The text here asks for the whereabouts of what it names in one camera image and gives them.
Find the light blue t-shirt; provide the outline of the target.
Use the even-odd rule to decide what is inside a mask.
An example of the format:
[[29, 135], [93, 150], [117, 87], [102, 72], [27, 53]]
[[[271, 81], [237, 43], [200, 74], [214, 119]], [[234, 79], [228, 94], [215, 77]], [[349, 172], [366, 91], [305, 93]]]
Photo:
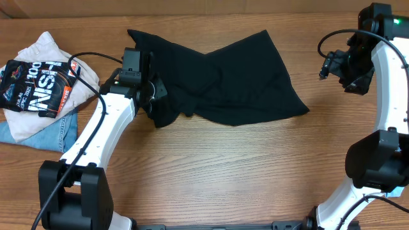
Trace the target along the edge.
[[385, 194], [385, 197], [400, 197], [402, 192], [404, 190], [404, 187], [396, 187], [392, 192], [388, 192]]

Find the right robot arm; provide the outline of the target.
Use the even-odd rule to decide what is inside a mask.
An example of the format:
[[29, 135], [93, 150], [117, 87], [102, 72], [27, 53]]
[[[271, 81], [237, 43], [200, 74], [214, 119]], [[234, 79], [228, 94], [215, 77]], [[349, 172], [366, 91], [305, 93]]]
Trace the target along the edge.
[[376, 82], [373, 132], [348, 149], [346, 176], [314, 207], [303, 229], [358, 229], [355, 217], [372, 201], [391, 203], [408, 185], [408, 18], [389, 4], [360, 11], [348, 50], [324, 55], [319, 76], [339, 77], [347, 93], [365, 95]]

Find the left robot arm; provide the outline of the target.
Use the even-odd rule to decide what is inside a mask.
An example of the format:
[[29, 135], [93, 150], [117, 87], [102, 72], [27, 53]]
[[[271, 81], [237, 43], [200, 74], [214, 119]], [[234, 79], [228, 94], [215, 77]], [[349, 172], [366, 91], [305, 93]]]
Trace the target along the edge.
[[136, 229], [114, 210], [106, 170], [126, 127], [141, 107], [151, 108], [163, 85], [153, 80], [153, 53], [126, 48], [122, 65], [93, 92], [96, 109], [73, 146], [38, 171], [40, 211], [32, 228]]

